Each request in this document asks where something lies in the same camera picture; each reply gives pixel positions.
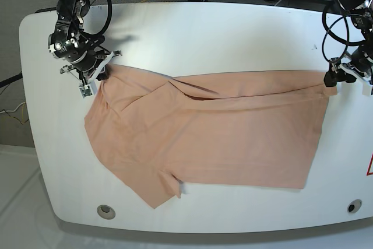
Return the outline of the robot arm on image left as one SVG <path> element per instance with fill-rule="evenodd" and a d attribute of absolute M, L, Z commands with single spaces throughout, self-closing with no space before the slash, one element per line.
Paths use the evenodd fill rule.
<path fill-rule="evenodd" d="M 60 73 L 75 70 L 82 86 L 94 80 L 109 78 L 108 62 L 119 51 L 110 52 L 102 47 L 112 19 L 112 1 L 107 0 L 107 18 L 104 26 L 97 33 L 91 34 L 83 30 L 83 18 L 91 7 L 90 0 L 58 0 L 58 19 L 55 29 L 48 38 L 49 52 L 57 59 L 68 63 L 60 69 Z"/>

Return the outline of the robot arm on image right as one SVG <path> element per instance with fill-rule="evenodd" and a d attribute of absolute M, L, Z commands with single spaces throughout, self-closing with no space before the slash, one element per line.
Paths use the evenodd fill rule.
<path fill-rule="evenodd" d="M 324 76 L 327 87 L 338 83 L 362 83 L 363 94 L 372 95 L 372 0 L 331 0 L 322 12 L 325 35 L 322 55 L 329 63 Z M 340 56 L 327 58 L 327 36 L 344 45 Z"/>

